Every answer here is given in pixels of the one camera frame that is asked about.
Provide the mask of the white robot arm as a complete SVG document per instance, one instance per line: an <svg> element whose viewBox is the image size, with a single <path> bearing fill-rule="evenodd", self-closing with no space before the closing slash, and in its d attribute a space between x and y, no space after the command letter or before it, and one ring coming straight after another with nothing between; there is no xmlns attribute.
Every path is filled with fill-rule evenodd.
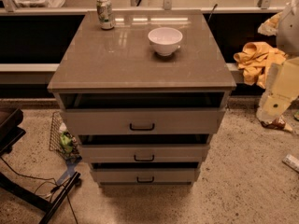
<svg viewBox="0 0 299 224"><path fill-rule="evenodd" d="M259 121L278 119L299 96L299 0L285 6L278 22L277 47L288 58L272 63L256 116Z"/></svg>

